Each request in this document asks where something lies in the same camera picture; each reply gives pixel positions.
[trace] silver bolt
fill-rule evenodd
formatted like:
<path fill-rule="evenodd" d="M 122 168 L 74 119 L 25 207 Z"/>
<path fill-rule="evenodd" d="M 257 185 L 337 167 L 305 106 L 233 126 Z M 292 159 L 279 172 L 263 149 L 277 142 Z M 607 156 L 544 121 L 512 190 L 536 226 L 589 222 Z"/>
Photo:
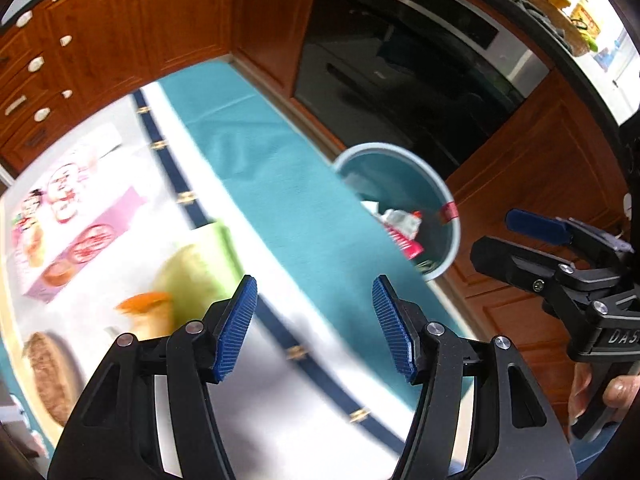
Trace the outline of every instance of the silver bolt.
<path fill-rule="evenodd" d="M 543 288 L 545 288 L 545 282 L 542 280 L 536 280 L 533 282 L 533 291 L 540 292 Z"/>
<path fill-rule="evenodd" d="M 133 335 L 132 334 L 120 334 L 116 339 L 116 343 L 118 346 L 129 346 L 133 343 Z"/>
<path fill-rule="evenodd" d="M 185 330 L 189 334 L 199 334 L 204 329 L 204 325 L 200 321 L 190 321 L 187 323 Z"/>
<path fill-rule="evenodd" d="M 603 316 L 606 316 L 609 313 L 609 309 L 607 308 L 607 305 L 605 305 L 601 301 L 594 301 L 593 307 L 596 311 L 601 313 Z"/>
<path fill-rule="evenodd" d="M 429 323 L 427 332 L 433 335 L 442 335 L 444 334 L 444 327 L 440 323 Z"/>
<path fill-rule="evenodd" d="M 503 335 L 499 335 L 497 338 L 495 338 L 495 345 L 498 348 L 502 348 L 503 350 L 507 350 L 511 346 L 511 341 L 509 341 L 508 337 L 505 337 Z"/>

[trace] teal bucket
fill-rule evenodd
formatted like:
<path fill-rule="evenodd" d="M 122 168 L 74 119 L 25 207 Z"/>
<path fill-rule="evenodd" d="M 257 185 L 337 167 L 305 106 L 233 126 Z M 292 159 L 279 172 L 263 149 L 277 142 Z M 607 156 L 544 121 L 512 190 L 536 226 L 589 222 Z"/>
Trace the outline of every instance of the teal bucket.
<path fill-rule="evenodd" d="M 449 188 L 431 166 L 399 146 L 368 142 L 341 153 L 334 170 L 361 201 L 379 202 L 380 212 L 421 212 L 415 241 L 424 252 L 412 262 L 425 280 L 449 268 L 460 247 L 460 219 Z"/>

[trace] kitchen countertop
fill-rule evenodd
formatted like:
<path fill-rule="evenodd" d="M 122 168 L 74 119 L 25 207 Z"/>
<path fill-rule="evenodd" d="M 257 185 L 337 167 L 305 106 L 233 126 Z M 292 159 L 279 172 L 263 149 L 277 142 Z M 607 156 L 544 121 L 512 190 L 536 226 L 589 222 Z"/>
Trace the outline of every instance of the kitchen countertop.
<path fill-rule="evenodd" d="M 21 10 L 0 27 L 0 36 L 4 34 L 15 20 L 25 11 L 33 8 L 42 0 L 31 0 Z M 572 86 L 578 97 L 587 105 L 596 122 L 602 129 L 607 141 L 616 158 L 622 164 L 624 160 L 623 150 L 620 143 L 620 127 L 618 121 L 612 113 L 612 108 L 607 105 L 605 98 L 611 103 L 610 94 L 603 92 L 602 88 L 597 88 L 598 82 L 594 83 L 590 79 L 577 59 L 565 49 L 564 46 L 534 19 L 526 10 L 514 3 L 513 0 L 482 0 L 497 12 L 507 18 L 514 26 L 527 34 L 552 60 L 560 73 Z"/>

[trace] drawer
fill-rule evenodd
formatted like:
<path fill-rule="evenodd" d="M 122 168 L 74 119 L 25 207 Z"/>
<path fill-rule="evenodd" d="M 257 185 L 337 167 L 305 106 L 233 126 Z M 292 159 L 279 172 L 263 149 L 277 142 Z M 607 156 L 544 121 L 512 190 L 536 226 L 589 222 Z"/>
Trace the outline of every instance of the drawer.
<path fill-rule="evenodd" d="M 12 30 L 0 37 L 0 89 L 5 88 L 20 70 L 26 70 L 31 60 L 40 53 L 37 40 L 27 34 L 26 28 L 12 27 Z"/>
<path fill-rule="evenodd" d="M 47 88 L 41 74 L 26 74 L 26 78 L 18 74 L 14 79 L 23 80 L 17 88 L 4 99 L 0 98 L 0 139 L 11 136 L 17 124 L 25 122 L 30 114 L 33 115 L 52 97 L 53 91 Z"/>
<path fill-rule="evenodd" d="M 23 171 L 56 140 L 66 134 L 67 111 L 62 95 L 55 95 L 31 114 L 0 148 L 0 155 L 18 172 Z"/>

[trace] pink box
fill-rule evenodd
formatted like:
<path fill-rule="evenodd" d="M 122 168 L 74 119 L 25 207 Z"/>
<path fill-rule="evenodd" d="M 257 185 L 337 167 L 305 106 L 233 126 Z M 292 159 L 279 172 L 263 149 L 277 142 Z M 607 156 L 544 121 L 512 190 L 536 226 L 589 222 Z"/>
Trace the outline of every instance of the pink box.
<path fill-rule="evenodd" d="M 14 215 L 20 293 L 45 303 L 129 229 L 144 199 L 123 176 L 130 159 L 108 124 L 45 172 Z"/>

